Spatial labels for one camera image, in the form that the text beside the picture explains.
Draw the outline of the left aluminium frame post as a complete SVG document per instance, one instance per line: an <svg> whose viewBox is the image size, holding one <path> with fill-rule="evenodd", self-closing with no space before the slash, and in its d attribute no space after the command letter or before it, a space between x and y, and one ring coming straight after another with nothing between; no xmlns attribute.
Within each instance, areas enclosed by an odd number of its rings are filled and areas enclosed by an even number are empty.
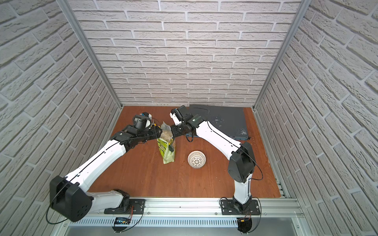
<svg viewBox="0 0 378 236"><path fill-rule="evenodd" d="M110 96L112 97L113 101L115 102L116 106L122 110L123 105L120 102L114 88L112 87L102 65L100 64L99 59L97 58L94 49L92 48L89 40L87 39L84 30L80 26L78 19L76 18L74 11L72 10L69 2L66 0L57 0L57 3L66 17L67 21L69 22L70 26L72 27L74 33L76 34L79 42L83 46L84 51L87 53L88 58L92 62L94 68L98 72L102 82L104 83L105 87L107 88Z"/></svg>

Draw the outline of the dark grey network switch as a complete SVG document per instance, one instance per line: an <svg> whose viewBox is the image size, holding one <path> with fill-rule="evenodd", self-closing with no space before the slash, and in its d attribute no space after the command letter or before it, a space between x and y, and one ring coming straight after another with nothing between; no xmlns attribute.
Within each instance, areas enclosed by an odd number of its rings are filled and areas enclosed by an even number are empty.
<svg viewBox="0 0 378 236"><path fill-rule="evenodd" d="M240 141L250 139L243 108L192 104L188 110L193 115L201 115L232 139Z"/></svg>

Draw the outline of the left controller board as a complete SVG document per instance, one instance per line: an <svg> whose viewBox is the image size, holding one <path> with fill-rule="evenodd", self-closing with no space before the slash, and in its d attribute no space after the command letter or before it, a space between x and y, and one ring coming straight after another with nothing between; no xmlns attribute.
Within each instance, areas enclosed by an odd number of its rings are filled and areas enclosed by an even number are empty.
<svg viewBox="0 0 378 236"><path fill-rule="evenodd" d="M126 217L116 217L112 226L115 233L122 233L128 229L131 219Z"/></svg>

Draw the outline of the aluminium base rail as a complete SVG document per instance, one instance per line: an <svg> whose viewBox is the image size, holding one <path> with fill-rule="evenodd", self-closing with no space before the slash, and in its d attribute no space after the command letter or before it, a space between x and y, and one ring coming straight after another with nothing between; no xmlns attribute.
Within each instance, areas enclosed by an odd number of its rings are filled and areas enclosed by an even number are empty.
<svg viewBox="0 0 378 236"><path fill-rule="evenodd" d="M69 211L65 215L72 222L77 222L87 215L105 215L106 208L119 207L123 200L136 199L133 197L122 197L120 202L113 196L101 196L90 201L90 203L77 204L73 207L66 207ZM252 198L258 200L261 215L252 217L288 217L303 218L304 213L295 199L266 199ZM247 215L222 215L219 205L219 198L145 198L145 206L142 212L144 216L155 217L243 217Z"/></svg>

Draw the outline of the right aluminium frame post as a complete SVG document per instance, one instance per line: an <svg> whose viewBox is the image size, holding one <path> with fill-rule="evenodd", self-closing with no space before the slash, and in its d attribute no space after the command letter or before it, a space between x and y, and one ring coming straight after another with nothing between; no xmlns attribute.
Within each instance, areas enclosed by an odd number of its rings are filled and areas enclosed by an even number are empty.
<svg viewBox="0 0 378 236"><path fill-rule="evenodd" d="M287 34L283 40L283 43L278 51L278 54L274 60L274 63L268 73L268 76L262 86L262 89L256 99L256 102L253 106L253 111L255 112L257 110L257 107L259 106L259 104L261 103L262 101L262 98L268 88L268 85L270 84L271 80L273 79L273 76L274 76L274 73L276 71L276 69L279 67L280 63L281 63L281 60L283 59L287 49L289 48L290 44L291 44L291 41L292 39L294 38L294 35L296 34L296 31L298 30L310 4L311 4L311 0L304 0L304 1L301 1L299 7L298 7L298 10L297 10L297 13L293 19L293 22L291 23L288 31L287 31Z"/></svg>

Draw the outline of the white lattice breakfast bowl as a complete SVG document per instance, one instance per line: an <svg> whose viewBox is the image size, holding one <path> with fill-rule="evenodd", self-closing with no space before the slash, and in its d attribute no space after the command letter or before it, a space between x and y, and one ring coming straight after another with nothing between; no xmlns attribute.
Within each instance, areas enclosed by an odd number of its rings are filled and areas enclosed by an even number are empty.
<svg viewBox="0 0 378 236"><path fill-rule="evenodd" d="M194 169L202 168L206 163L206 156L201 151L195 150L188 155L188 164Z"/></svg>

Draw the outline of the controller board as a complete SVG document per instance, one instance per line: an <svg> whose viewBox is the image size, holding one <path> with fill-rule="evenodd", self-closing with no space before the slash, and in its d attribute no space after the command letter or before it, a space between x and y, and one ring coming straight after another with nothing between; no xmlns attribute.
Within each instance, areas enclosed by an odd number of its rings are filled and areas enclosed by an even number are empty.
<svg viewBox="0 0 378 236"><path fill-rule="evenodd" d="M126 217L116 217L112 226L115 233L122 233L128 229L131 219Z"/></svg>
<svg viewBox="0 0 378 236"><path fill-rule="evenodd" d="M253 226L253 222L251 218L237 218L237 230L242 234L247 234Z"/></svg>

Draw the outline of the green oats bag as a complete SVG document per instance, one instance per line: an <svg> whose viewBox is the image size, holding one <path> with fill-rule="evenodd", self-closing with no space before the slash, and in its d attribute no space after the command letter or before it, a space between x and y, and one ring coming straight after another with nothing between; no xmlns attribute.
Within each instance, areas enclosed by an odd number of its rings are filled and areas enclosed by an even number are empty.
<svg viewBox="0 0 378 236"><path fill-rule="evenodd" d="M168 164L175 161L176 142L173 139L173 133L169 125L162 123L160 128L162 133L157 139L157 145L162 156L163 163Z"/></svg>

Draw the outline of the aluminium frame post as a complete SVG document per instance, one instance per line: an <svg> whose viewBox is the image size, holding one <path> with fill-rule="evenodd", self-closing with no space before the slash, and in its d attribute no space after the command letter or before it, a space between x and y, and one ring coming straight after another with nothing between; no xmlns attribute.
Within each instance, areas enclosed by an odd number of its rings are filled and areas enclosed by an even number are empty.
<svg viewBox="0 0 378 236"><path fill-rule="evenodd" d="M291 41L292 39L294 38L294 35L296 34L296 31L298 30L310 4L311 4L311 0L304 0L304 1L301 1L299 7L298 7L298 10L297 10L297 13L293 19L293 22L291 23L288 31L287 31L287 34L283 40L283 43L278 51L278 54L274 60L274 63L268 73L268 76L262 86L262 89L256 99L256 102L253 106L253 111L255 112L257 110L257 107L259 106L259 104L261 103L262 101L262 98L268 88L268 85L270 84L271 80L273 79L273 76L274 76L274 73L276 71L276 69L279 67L280 63L281 63L281 60L283 59L287 49L289 48L290 44L291 44Z"/></svg>
<svg viewBox="0 0 378 236"><path fill-rule="evenodd" d="M80 26L78 19L76 18L74 11L72 10L69 2L66 0L57 0L57 3L66 17L67 21L69 22L70 26L72 27L74 33L76 34L79 42L83 46L84 51L87 53L88 58L92 62L94 68L98 72L102 82L104 83L105 87L107 88L110 96L112 97L113 101L115 102L116 106L122 110L123 105L120 102L114 88L112 87L102 65L100 64L99 59L97 58L94 49L92 48L89 40L87 39L84 30Z"/></svg>

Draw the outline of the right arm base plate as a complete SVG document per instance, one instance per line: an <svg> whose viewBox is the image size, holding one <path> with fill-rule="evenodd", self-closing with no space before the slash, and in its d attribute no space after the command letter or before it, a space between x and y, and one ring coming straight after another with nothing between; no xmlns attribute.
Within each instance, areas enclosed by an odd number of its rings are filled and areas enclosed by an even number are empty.
<svg viewBox="0 0 378 236"><path fill-rule="evenodd" d="M221 198L219 205L222 215L261 215L259 202L255 199L249 199L245 204L240 204L234 199Z"/></svg>

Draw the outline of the right controller board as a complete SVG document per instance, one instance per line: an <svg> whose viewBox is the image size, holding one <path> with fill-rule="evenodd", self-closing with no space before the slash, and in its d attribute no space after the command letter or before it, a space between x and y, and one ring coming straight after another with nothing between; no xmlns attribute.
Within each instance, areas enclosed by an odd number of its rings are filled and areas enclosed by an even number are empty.
<svg viewBox="0 0 378 236"><path fill-rule="evenodd" d="M237 230L242 234L247 234L253 226L253 222L251 218L237 218Z"/></svg>

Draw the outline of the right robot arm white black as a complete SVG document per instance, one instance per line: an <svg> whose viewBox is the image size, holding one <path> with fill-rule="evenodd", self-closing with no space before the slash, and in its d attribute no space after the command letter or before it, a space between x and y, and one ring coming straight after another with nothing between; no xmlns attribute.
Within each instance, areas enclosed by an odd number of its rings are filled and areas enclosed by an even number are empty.
<svg viewBox="0 0 378 236"><path fill-rule="evenodd" d="M174 138L191 133L212 144L227 158L227 172L235 185L234 207L240 211L245 210L252 199L251 180L257 165L251 144L240 143L228 137L200 115L183 114L178 109L173 109L170 117L175 123L171 126Z"/></svg>

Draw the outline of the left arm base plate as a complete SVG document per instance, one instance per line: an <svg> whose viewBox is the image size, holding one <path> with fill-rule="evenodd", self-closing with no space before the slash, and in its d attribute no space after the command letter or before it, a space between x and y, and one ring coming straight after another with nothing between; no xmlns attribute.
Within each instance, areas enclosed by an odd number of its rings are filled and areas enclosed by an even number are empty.
<svg viewBox="0 0 378 236"><path fill-rule="evenodd" d="M126 199L123 200L119 207L106 208L104 214L120 215L133 213L141 215L144 210L145 201L145 199Z"/></svg>

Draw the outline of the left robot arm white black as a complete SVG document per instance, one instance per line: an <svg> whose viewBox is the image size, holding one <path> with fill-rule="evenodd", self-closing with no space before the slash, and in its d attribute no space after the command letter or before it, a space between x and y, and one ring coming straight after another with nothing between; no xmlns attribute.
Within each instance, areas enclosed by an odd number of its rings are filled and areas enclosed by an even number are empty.
<svg viewBox="0 0 378 236"><path fill-rule="evenodd" d="M117 132L96 154L64 177L56 176L50 182L50 205L71 222L77 222L91 212L131 213L133 207L128 193L114 189L91 193L94 181L116 160L128 151L161 136L161 128L153 123L148 113L136 115L133 123Z"/></svg>

